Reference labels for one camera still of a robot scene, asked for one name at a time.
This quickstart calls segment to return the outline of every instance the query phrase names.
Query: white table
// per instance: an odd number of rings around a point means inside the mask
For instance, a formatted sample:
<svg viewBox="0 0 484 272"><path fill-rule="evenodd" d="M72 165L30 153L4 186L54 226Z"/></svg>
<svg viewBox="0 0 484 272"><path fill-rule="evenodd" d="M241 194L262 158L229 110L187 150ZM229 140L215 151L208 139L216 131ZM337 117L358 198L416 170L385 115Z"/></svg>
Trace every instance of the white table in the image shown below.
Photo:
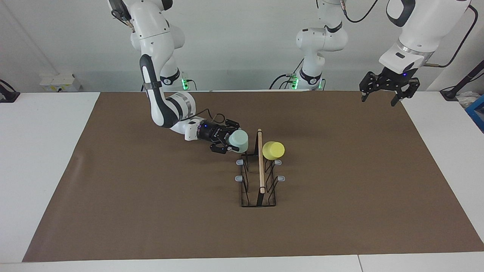
<svg viewBox="0 0 484 272"><path fill-rule="evenodd" d="M99 93L24 93L0 104L0 271L481 272L484 253L20 263ZM403 102L477 233L484 238L484 135L457 102Z"/></svg>

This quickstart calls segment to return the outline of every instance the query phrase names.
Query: brown paper surface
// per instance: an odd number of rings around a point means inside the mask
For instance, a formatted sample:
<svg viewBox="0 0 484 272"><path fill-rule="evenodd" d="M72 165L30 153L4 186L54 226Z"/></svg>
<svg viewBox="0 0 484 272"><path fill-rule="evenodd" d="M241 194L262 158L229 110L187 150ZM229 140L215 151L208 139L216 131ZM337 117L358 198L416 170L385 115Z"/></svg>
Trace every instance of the brown paper surface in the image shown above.
<svg viewBox="0 0 484 272"><path fill-rule="evenodd" d="M237 154L156 126L143 93L102 93L24 261L484 251L392 93L194 97L285 145L276 207L240 207Z"/></svg>

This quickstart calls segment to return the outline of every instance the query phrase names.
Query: wooden dowel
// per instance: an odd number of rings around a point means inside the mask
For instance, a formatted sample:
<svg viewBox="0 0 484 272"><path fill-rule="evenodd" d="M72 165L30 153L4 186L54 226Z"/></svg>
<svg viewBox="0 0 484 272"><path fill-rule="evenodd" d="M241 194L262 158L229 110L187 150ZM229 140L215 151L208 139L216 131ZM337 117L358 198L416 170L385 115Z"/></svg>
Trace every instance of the wooden dowel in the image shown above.
<svg viewBox="0 0 484 272"><path fill-rule="evenodd" d="M260 193L266 193L266 180L264 178L264 155L262 154L262 129L257 130L257 145L259 148L259 182Z"/></svg>

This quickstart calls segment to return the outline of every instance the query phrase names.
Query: black clamp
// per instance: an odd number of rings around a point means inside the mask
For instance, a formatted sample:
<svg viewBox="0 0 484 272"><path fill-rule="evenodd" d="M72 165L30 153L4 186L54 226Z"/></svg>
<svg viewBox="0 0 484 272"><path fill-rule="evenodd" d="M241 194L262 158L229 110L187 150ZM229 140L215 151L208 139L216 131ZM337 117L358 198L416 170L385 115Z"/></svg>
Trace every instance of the black clamp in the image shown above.
<svg viewBox="0 0 484 272"><path fill-rule="evenodd" d="M15 91L15 89L12 86L10 86L10 84L8 84L7 82L5 82L3 80L0 80L0 81L12 90L12 91L9 91L2 84L0 84L0 93L5 97L5 98L0 99L0 103L13 103L13 102L15 102L15 100L17 100L20 93Z"/></svg>
<svg viewBox="0 0 484 272"><path fill-rule="evenodd" d="M366 101L369 94L379 90L396 92L395 97L390 103L392 106L395 106L400 99L412 98L420 87L419 79L412 77L416 72L417 69L412 69L403 74L397 74L386 67L383 68L380 75L368 72L360 83L362 102ZM402 88L407 85L408 88L403 91Z"/></svg>
<svg viewBox="0 0 484 272"><path fill-rule="evenodd" d="M240 128L239 123L226 119L225 125L204 120L198 126L198 138L209 141L210 150L215 153L225 154L229 150L239 151L238 147L232 146L227 139L232 133Z"/></svg>

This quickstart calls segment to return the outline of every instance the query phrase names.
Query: electrical socket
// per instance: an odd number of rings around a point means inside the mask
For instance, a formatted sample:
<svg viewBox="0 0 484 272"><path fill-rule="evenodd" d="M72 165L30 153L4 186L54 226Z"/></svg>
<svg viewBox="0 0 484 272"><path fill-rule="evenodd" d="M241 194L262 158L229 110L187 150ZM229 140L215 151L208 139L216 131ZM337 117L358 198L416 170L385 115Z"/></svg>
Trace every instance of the electrical socket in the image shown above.
<svg viewBox="0 0 484 272"><path fill-rule="evenodd" d="M40 81L44 91L67 91L77 92L81 88L80 82L73 74L60 74L56 76L44 76Z"/></svg>

